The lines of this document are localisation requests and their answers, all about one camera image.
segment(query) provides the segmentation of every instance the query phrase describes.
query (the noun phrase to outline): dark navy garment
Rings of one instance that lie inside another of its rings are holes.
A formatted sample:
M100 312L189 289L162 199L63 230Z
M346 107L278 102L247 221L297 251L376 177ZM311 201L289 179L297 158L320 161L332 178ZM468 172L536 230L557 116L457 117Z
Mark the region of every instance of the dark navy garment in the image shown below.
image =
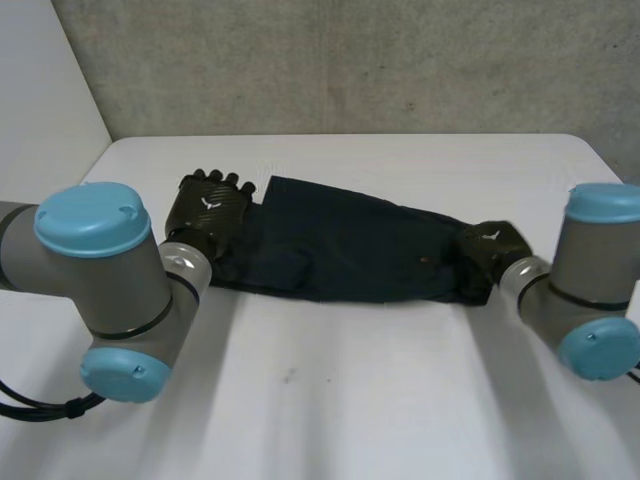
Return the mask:
M272 177L211 284L312 301L486 303L490 286L465 286L452 248L467 224L386 200Z

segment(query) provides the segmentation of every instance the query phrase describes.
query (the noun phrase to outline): white tabletop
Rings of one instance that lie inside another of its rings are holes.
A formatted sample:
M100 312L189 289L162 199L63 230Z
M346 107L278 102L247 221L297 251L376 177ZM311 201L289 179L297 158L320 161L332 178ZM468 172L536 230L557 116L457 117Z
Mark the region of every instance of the white tabletop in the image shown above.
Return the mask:
M272 174L467 222L506 219L551 259L568 190L617 181L565 135L135 138L87 177L131 185L162 237L183 175ZM85 393L89 336L60 299L0 295L0 378ZM640 478L640 387L582 382L499 295L465 309L287 301L211 289L166 391L75 421L0 421L0 478L447 480Z

